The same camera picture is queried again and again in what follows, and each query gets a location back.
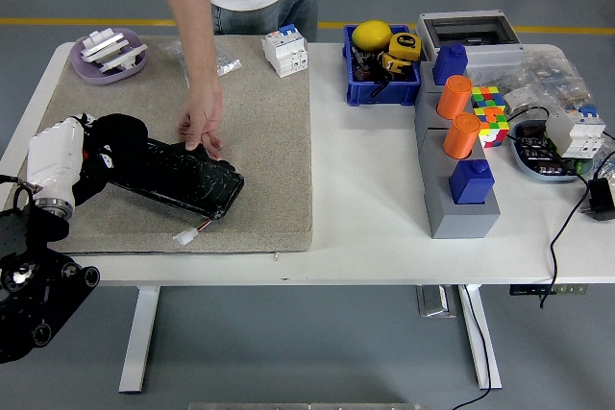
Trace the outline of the person's right hand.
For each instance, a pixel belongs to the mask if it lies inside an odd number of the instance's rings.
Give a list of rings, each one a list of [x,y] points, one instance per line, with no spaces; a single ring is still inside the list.
[[[223,90],[216,74],[189,85],[177,122],[179,139],[188,151],[203,146],[213,159],[222,158],[222,141],[217,136],[222,105]]]

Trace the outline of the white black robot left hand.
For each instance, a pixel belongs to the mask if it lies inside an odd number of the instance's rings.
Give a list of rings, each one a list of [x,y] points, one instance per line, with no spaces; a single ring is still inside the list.
[[[38,187],[36,205],[69,214],[110,181],[111,146],[95,139],[95,121],[86,113],[70,116],[30,140],[27,181]]]

